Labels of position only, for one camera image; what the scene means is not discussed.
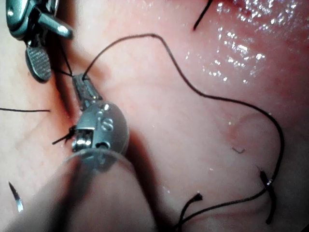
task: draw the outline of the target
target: suture thread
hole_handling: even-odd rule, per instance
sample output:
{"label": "suture thread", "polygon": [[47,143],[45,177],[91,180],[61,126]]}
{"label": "suture thread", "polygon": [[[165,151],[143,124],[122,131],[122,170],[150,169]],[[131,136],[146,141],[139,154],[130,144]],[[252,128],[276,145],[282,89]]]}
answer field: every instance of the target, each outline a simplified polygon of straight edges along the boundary
{"label": "suture thread", "polygon": [[217,204],[205,209],[202,209],[200,211],[197,211],[189,216],[187,216],[185,219],[183,219],[181,222],[177,223],[175,226],[172,227],[172,229],[176,229],[178,227],[180,227],[180,225],[183,225],[184,223],[186,223],[187,221],[189,221],[190,219],[208,212],[212,209],[216,209],[216,208],[220,208],[220,207],[225,207],[225,206],[229,206],[229,205],[233,205],[233,204],[238,204],[238,203],[244,203],[244,202],[248,202],[248,201],[252,201],[260,196],[262,196],[267,190],[268,188],[271,187],[272,183],[274,182],[274,180],[276,179],[279,169],[280,169],[280,164],[283,158],[283,152],[284,152],[284,146],[285,146],[285,142],[284,142],[284,136],[283,136],[283,131],[281,129],[281,126],[279,125],[279,123],[276,121],[276,119],[271,116],[269,113],[267,113],[266,111],[262,110],[261,108],[252,105],[250,103],[244,102],[244,101],[239,101],[239,100],[234,100],[234,99],[229,99],[229,98],[225,98],[225,97],[218,97],[218,96],[213,96],[213,95],[208,95],[205,94],[203,92],[201,92],[200,90],[198,90],[195,86],[193,86],[191,84],[191,82],[189,82],[189,80],[186,78],[186,76],[183,74],[183,72],[181,71],[175,57],[173,56],[169,46],[167,45],[166,41],[159,35],[154,34],[154,33],[146,33],[146,34],[138,34],[138,35],[130,35],[130,36],[126,36],[123,38],[120,38],[114,42],[112,42],[111,44],[109,44],[107,47],[105,47],[103,50],[101,50],[98,55],[92,60],[92,62],[90,63],[90,65],[88,66],[88,68],[85,70],[82,79],[84,80],[87,73],[89,72],[89,70],[91,69],[91,67],[94,65],[94,63],[97,61],[97,59],[104,53],[106,52],[108,49],[110,49],[111,47],[113,47],[114,45],[123,42],[123,41],[127,41],[127,40],[131,40],[131,39],[137,39],[137,38],[145,38],[145,37],[151,37],[151,38],[155,38],[158,39],[162,45],[165,47],[166,52],[168,53],[171,61],[173,62],[176,70],[178,71],[180,77],[183,79],[183,81],[190,87],[191,90],[193,90],[196,94],[198,94],[201,97],[204,98],[208,98],[208,99],[212,99],[212,100],[218,100],[218,101],[226,101],[226,102],[232,102],[232,103],[236,103],[236,104],[240,104],[240,105],[244,105],[247,106],[249,108],[252,108],[260,113],[262,113],[263,115],[265,115],[276,127],[277,131],[278,131],[278,135],[280,138],[280,150],[279,150],[279,155],[278,155],[278,159],[277,159],[277,163],[276,163],[276,167],[275,170],[273,172],[272,177],[268,180],[266,186],[260,190],[258,193],[249,196],[247,198],[243,198],[243,199],[239,199],[239,200],[234,200],[234,201],[230,201],[230,202],[225,202],[225,203],[221,203],[221,204]]}

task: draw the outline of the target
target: needle driver jaw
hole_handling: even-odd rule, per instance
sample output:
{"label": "needle driver jaw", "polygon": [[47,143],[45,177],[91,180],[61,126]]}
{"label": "needle driver jaw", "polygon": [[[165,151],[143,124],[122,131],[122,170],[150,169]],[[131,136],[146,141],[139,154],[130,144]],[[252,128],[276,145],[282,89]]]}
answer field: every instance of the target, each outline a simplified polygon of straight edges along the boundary
{"label": "needle driver jaw", "polygon": [[51,77],[50,59],[45,49],[48,31],[72,39],[73,30],[55,17],[58,0],[6,0],[6,22],[11,35],[26,43],[26,63],[41,83]]}

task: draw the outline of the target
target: curved suture needle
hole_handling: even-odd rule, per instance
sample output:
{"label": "curved suture needle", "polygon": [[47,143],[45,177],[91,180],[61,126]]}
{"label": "curved suture needle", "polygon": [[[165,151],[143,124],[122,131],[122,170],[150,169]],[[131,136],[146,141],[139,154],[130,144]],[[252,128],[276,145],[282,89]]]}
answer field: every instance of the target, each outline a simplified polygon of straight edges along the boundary
{"label": "curved suture needle", "polygon": [[14,186],[10,182],[9,182],[9,186],[10,186],[12,194],[13,194],[13,196],[15,198],[16,205],[17,205],[17,210],[20,213],[21,211],[24,210],[23,202],[21,201],[21,199],[20,199],[20,197],[18,195],[18,192],[16,191],[16,189],[14,188]]}

